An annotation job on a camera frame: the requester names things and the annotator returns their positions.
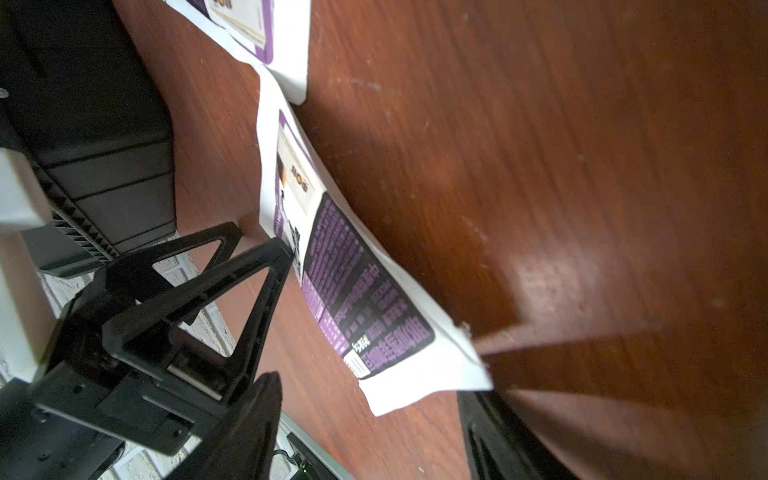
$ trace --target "wooden surface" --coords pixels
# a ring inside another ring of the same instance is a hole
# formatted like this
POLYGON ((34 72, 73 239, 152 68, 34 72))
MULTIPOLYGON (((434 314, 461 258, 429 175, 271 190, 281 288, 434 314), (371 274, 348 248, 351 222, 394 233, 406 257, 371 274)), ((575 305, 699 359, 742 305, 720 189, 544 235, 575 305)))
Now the wooden surface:
MULTIPOLYGON (((239 220, 258 241, 258 77, 159 0, 116 4, 174 120, 179 231, 239 220)), ((313 2, 309 139, 584 478, 766 476, 767 20, 313 2)), ((257 287, 219 302, 235 333, 257 287)), ((455 396, 373 418, 295 280, 263 368, 356 478, 468 477, 455 396)))

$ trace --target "barcode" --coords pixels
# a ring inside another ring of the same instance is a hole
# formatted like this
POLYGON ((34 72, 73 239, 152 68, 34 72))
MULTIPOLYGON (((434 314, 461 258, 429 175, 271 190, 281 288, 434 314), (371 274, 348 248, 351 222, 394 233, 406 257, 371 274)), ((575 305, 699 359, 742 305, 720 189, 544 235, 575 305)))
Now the barcode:
POLYGON ((346 363, 349 369, 352 370, 352 373, 359 379, 371 374, 371 371, 368 370, 368 367, 362 362, 355 350, 350 350, 349 353, 344 356, 344 363, 346 363))

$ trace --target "white snack bag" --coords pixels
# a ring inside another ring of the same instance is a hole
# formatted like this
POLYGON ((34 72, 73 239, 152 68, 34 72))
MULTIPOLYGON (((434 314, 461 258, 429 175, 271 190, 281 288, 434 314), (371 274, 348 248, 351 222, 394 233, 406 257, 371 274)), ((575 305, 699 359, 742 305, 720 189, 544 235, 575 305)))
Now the white snack bag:
POLYGON ((257 71, 260 224, 292 247, 310 311, 373 414, 442 390, 492 389, 469 338, 352 212, 280 86, 257 71))
POLYGON ((311 0, 166 0, 237 60, 266 65, 285 96, 306 100, 311 0))

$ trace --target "product label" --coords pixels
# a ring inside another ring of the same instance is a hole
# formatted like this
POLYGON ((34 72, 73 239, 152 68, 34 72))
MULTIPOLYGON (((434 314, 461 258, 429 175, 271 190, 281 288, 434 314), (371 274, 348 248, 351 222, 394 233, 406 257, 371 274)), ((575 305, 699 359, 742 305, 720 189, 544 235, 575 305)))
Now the product label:
POLYGON ((273 59, 272 0, 187 0, 265 65, 273 59))
POLYGON ((303 273, 310 311, 359 379, 435 339, 432 327, 327 192, 317 209, 303 273))
POLYGON ((301 206, 304 213, 309 213, 315 194, 310 177, 305 173, 299 162, 299 156, 288 141, 288 137, 279 131, 277 135, 277 155, 279 158, 278 169, 283 170, 281 181, 291 189, 293 196, 301 206))

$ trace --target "black device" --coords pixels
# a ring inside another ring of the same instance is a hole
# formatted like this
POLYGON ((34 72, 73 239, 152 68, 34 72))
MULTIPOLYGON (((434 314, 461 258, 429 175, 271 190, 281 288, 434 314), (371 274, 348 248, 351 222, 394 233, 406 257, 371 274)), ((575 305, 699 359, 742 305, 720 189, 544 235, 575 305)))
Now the black device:
POLYGON ((82 275, 172 235, 170 115, 111 0, 3 0, 0 45, 0 147, 54 211, 22 234, 36 267, 82 275))
POLYGON ((231 258, 234 223, 123 255, 98 270, 63 311, 32 401, 102 432, 173 455, 204 437, 256 375, 293 254, 272 239, 231 258), (204 271, 172 287, 152 265, 220 240, 204 271), (179 328, 249 276, 269 269, 230 357, 179 328))
POLYGON ((295 433, 288 434, 288 443, 295 452, 289 461, 299 467, 290 480, 339 480, 295 433))
POLYGON ((125 442, 40 409, 28 384, 0 389, 0 478, 96 479, 122 454, 125 442))

